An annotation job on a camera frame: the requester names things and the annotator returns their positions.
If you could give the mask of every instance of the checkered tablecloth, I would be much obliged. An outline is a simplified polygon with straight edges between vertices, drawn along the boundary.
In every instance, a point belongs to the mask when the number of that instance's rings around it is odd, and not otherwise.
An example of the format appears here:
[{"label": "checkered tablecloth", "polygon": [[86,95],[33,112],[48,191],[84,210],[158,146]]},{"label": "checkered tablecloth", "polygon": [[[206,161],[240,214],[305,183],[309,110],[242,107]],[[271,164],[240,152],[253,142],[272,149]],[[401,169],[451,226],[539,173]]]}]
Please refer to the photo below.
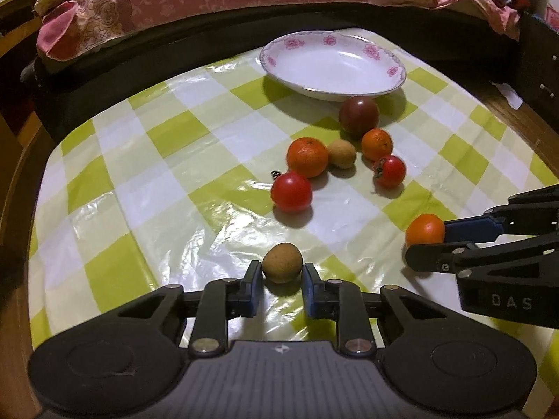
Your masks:
[{"label": "checkered tablecloth", "polygon": [[[82,124],[49,158],[30,247],[35,346],[160,285],[194,290],[241,277],[250,260],[284,241],[323,278],[366,291],[396,283],[459,310],[453,276],[404,268],[408,224],[425,212],[477,215],[557,179],[520,137],[438,71],[374,33],[345,31],[393,50],[407,68],[402,89],[376,99],[379,126],[407,165],[401,195],[376,194],[359,156],[353,175],[331,170],[313,180],[311,213],[275,212],[270,172],[286,170],[286,149],[298,137],[325,144],[339,138],[339,104],[266,78],[258,50],[185,72]],[[232,338],[333,337],[331,323],[305,318],[300,292],[266,290],[263,302],[258,318],[230,323]],[[532,350],[541,370],[528,408],[541,417],[559,386],[559,338],[477,319]]]}]

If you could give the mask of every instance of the dark red tomato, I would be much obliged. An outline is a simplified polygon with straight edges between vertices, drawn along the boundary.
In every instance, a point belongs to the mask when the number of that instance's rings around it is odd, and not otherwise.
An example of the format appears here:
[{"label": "dark red tomato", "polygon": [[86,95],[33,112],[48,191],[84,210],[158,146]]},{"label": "dark red tomato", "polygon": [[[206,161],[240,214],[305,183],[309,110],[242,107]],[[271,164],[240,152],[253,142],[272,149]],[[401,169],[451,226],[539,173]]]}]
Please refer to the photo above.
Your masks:
[{"label": "dark red tomato", "polygon": [[375,162],[374,172],[376,184],[385,189],[393,189],[402,184],[406,177],[406,164],[397,156],[385,156]]},{"label": "dark red tomato", "polygon": [[312,201],[311,182],[303,175],[288,171],[272,174],[275,180],[270,190],[272,201],[286,213],[296,213],[309,207]]}]

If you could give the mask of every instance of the table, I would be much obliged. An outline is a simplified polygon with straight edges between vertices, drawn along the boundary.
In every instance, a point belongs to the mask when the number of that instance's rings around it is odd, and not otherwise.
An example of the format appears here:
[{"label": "table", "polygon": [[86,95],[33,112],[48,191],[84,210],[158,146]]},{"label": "table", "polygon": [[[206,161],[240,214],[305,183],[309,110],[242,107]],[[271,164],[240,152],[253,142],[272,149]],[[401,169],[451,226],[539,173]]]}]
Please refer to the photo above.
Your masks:
[{"label": "table", "polygon": [[[270,172],[286,170],[286,149],[298,137],[325,144],[339,138],[339,104],[266,78],[258,51],[185,72],[95,116],[49,158],[30,247],[34,346],[162,284],[193,290],[241,277],[250,260],[284,241],[322,278],[365,291],[397,283],[459,310],[452,276],[417,276],[404,266],[407,225],[424,212],[442,219],[480,214],[557,179],[520,137],[438,71],[375,33],[343,32],[391,49],[406,66],[402,89],[377,99],[379,126],[407,165],[403,191],[374,193],[359,157],[355,171],[332,169],[313,180],[311,212],[275,211]],[[552,330],[476,318],[532,350],[540,376],[527,409],[541,417],[559,386],[559,339]],[[258,318],[233,320],[229,328],[231,338],[334,336],[332,323],[306,320],[299,292],[272,286]]]}]

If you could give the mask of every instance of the orange fruit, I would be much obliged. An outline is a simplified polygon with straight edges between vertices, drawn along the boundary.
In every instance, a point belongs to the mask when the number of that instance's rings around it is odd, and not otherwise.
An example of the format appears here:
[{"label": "orange fruit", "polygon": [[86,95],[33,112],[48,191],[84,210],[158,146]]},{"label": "orange fruit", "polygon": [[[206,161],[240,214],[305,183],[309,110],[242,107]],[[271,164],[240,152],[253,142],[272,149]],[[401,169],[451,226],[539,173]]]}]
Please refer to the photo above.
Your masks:
[{"label": "orange fruit", "polygon": [[406,246],[444,242],[444,233],[444,222],[441,219],[434,214],[422,214],[407,228]]},{"label": "orange fruit", "polygon": [[318,176],[327,165],[328,150],[316,138],[297,138],[287,148],[287,166],[307,178]]},{"label": "orange fruit", "polygon": [[392,154],[392,138],[384,129],[371,129],[361,139],[363,155],[373,162]]}]

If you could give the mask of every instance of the bowl rim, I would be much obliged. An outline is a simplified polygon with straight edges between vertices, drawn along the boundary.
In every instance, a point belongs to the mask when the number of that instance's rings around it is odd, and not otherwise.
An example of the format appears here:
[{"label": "bowl rim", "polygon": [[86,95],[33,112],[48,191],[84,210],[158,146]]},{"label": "bowl rim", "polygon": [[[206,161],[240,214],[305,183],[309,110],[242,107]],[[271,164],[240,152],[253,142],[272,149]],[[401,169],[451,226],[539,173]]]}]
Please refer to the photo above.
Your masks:
[{"label": "bowl rim", "polygon": [[389,57],[391,57],[395,61],[396,64],[398,64],[398,66],[400,68],[402,68],[404,73],[403,73],[401,79],[398,81],[398,83],[395,86],[393,86],[392,88],[387,89],[385,91],[381,91],[379,93],[360,93],[359,96],[382,96],[382,95],[385,95],[385,94],[388,94],[388,93],[392,93],[393,91],[396,91],[397,89],[401,88],[402,85],[404,84],[404,82],[407,79],[407,69],[404,66],[404,63],[402,63],[402,61],[391,50],[385,49],[384,47],[379,46],[377,43],[375,43],[373,41],[370,41],[369,39],[365,39],[361,36],[347,35],[346,33],[339,33],[339,32],[336,32],[336,31],[328,31],[328,30],[297,31],[297,32],[288,33],[286,35],[280,36],[279,38],[273,39],[272,41],[268,42],[264,47],[262,47],[262,50],[260,51],[260,54],[258,55],[258,61],[260,62],[260,65],[262,66],[262,69],[264,69],[266,74],[269,75],[269,76],[272,76],[274,79],[276,79],[277,81],[279,81],[281,83],[289,84],[291,86],[297,87],[301,90],[309,91],[311,93],[320,93],[320,94],[329,95],[329,96],[346,96],[346,97],[356,96],[356,94],[353,94],[353,93],[337,93],[337,92],[334,92],[334,91],[323,91],[323,90],[317,90],[317,89],[314,89],[314,88],[308,88],[307,86],[297,85],[297,83],[293,83],[293,82],[290,82],[289,80],[285,80],[281,77],[278,77],[270,69],[270,66],[269,66],[268,62],[264,60],[264,56],[266,55],[266,50],[269,50],[272,44],[274,44],[278,41],[281,41],[281,40],[283,40],[283,39],[285,39],[289,36],[310,35],[310,34],[325,34],[325,35],[344,36],[346,38],[354,38],[354,39],[358,39],[359,41],[364,41],[367,44],[373,44],[379,50],[384,51]]}]

